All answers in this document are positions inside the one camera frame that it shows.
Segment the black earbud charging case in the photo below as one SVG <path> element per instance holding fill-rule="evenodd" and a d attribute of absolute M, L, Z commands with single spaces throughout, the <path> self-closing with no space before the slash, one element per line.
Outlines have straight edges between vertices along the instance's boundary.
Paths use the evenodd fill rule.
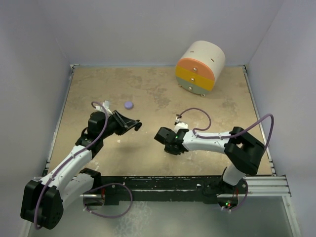
<path fill-rule="evenodd" d="M 138 122 L 137 124 L 135 124 L 134 130 L 138 131 L 141 128 L 141 126 L 142 126 L 142 123 Z"/>

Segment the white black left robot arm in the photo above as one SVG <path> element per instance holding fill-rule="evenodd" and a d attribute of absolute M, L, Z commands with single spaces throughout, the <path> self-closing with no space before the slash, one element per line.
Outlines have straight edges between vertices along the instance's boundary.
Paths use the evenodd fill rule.
<path fill-rule="evenodd" d="M 60 221 L 70 196 L 79 191 L 95 194 L 101 190 L 100 179 L 87 174 L 81 174 L 79 178 L 75 175 L 103 148 L 104 139 L 113 134 L 123 135 L 131 129 L 138 131 L 141 126 L 140 120 L 127 118 L 118 111 L 93 112 L 87 127 L 64 160 L 46 176 L 26 184 L 21 218 L 32 222 L 37 230 L 53 229 Z M 82 186 L 74 188 L 74 185 L 80 184 L 80 178 L 84 179 Z"/>

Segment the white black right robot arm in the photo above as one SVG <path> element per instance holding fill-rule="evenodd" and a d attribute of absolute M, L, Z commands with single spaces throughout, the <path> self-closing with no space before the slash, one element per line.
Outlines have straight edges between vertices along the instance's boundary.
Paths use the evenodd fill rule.
<path fill-rule="evenodd" d="M 161 127 L 154 139 L 164 145 L 164 151 L 180 155 L 190 151 L 208 151 L 225 154 L 231 165 L 224 170 L 220 189 L 231 193 L 245 175 L 256 175 L 265 145 L 241 127 L 223 133 L 198 133 L 187 128 Z"/>

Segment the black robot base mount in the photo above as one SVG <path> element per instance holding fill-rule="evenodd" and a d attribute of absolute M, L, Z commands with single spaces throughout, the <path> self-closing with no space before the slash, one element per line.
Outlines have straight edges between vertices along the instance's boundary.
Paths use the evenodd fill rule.
<path fill-rule="evenodd" d="M 236 186 L 224 183 L 220 175 L 202 176 L 103 176 L 84 168 L 81 174 L 91 176 L 92 190 L 104 205 L 121 201 L 202 202 L 227 207 L 238 205 L 238 198 L 248 193 L 248 184 L 241 179 Z"/>

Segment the purple earbud charging case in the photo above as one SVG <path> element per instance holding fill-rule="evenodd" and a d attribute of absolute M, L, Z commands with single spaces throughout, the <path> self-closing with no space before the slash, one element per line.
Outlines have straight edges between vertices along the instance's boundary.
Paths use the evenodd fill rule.
<path fill-rule="evenodd" d="M 125 107 L 126 109 L 130 110 L 130 109 L 133 109 L 134 104 L 133 104 L 132 101 L 126 101 L 126 102 L 124 103 L 124 107 Z"/>

